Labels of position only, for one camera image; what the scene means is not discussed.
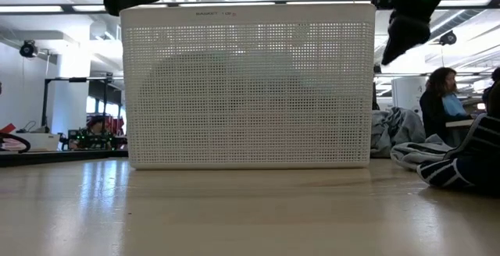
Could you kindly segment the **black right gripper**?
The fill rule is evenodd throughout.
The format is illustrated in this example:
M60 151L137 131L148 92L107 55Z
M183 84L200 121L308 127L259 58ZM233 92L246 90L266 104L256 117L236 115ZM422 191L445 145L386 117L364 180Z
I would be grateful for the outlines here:
M430 0L391 0L389 39L381 64L386 66L430 37Z

